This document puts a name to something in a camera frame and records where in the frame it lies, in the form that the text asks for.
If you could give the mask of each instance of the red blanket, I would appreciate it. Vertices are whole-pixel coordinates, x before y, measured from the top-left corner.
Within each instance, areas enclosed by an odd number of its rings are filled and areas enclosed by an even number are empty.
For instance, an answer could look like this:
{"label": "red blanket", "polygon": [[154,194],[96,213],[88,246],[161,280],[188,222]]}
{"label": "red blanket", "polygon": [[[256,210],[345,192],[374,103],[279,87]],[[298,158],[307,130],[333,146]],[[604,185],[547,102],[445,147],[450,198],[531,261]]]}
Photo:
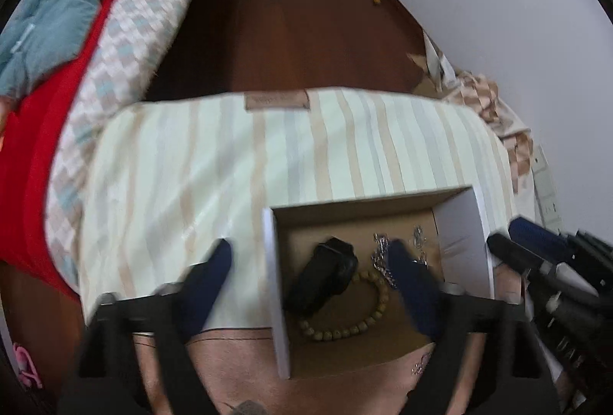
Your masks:
{"label": "red blanket", "polygon": [[44,210],[53,156],[72,101],[114,0],[102,0],[78,58],[57,69],[8,115],[0,150],[0,259],[79,296],[57,272],[47,248]]}

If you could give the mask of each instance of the wooden floor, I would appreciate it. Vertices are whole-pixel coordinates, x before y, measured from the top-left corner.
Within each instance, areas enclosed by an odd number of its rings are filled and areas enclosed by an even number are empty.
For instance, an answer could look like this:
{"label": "wooden floor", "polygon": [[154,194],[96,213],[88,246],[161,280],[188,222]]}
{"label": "wooden floor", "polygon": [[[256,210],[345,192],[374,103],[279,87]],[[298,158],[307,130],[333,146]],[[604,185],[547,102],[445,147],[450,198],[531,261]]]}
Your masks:
{"label": "wooden floor", "polygon": [[[193,0],[147,100],[227,91],[348,86],[409,92],[421,70],[419,25],[382,0]],[[82,328],[79,304],[0,265],[13,340],[59,392]]]}

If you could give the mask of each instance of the striped mattress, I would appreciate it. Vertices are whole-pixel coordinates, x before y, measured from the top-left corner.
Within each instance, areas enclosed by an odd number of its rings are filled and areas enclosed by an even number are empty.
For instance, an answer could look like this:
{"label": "striped mattress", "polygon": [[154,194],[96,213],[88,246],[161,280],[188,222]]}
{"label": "striped mattress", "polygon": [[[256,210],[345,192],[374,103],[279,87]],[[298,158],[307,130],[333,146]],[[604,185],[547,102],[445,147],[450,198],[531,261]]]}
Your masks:
{"label": "striped mattress", "polygon": [[366,90],[308,94],[308,111],[247,112],[233,93],[119,113],[85,194],[85,316],[102,292],[139,297],[180,280],[226,237],[235,262],[207,328],[270,326],[265,207],[478,185],[484,231],[516,214],[507,152],[469,108]]}

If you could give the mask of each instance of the bedsheet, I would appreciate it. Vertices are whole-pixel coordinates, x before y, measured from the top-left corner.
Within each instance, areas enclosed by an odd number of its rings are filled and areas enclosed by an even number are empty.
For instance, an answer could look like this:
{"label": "bedsheet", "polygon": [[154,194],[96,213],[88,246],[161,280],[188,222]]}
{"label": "bedsheet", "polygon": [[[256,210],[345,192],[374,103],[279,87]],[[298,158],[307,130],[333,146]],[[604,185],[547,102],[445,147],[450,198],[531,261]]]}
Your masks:
{"label": "bedsheet", "polygon": [[148,295],[234,243],[207,328],[270,326],[261,213],[476,185],[485,234],[516,214],[507,152],[472,110],[366,90],[309,90],[311,109],[247,112],[244,96],[138,103],[106,127],[84,199],[86,317],[102,292]]}
{"label": "bedsheet", "polygon": [[76,292],[77,232],[96,140],[115,113],[142,98],[189,2],[115,0],[62,128],[51,165],[44,228],[53,264]]}

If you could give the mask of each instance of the metal chain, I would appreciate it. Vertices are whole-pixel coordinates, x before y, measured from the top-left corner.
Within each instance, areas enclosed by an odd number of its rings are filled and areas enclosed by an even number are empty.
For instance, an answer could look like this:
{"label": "metal chain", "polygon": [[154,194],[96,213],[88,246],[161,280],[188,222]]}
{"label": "metal chain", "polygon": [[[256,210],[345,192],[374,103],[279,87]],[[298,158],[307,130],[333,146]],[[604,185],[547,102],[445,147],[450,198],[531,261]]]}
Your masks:
{"label": "metal chain", "polygon": [[419,262],[427,267],[428,261],[425,257],[424,252],[426,240],[427,239],[424,236],[424,229],[421,225],[417,225],[413,230],[413,244],[415,245],[415,248],[419,251]]}
{"label": "metal chain", "polygon": [[373,266],[379,270],[392,290],[396,290],[396,282],[393,280],[392,273],[387,269],[387,248],[389,246],[389,239],[384,233],[375,233],[375,242],[377,242],[377,248],[370,257],[373,260]]}

